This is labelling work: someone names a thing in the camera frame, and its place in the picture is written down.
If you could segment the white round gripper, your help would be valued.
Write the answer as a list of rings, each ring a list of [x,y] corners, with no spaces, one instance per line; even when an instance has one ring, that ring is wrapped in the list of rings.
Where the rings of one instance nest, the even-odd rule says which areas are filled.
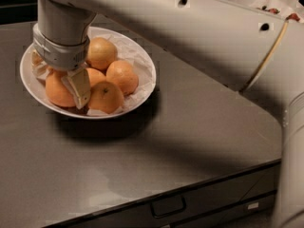
[[[60,71],[68,71],[61,81],[71,93],[78,109],[82,109],[90,99],[88,73],[85,68],[79,67],[86,60],[89,42],[89,38],[86,37],[81,44],[75,46],[56,44],[39,30],[38,25],[33,27],[33,47],[43,59],[40,65],[31,64],[33,75],[37,79],[45,80],[52,71],[51,67]]]

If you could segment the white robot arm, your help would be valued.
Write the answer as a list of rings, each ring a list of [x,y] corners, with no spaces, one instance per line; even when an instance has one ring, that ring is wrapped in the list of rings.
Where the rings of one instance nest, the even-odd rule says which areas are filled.
[[[59,70],[80,66],[97,14],[241,93],[281,123],[273,227],[304,228],[303,26],[226,0],[38,0],[38,53]]]

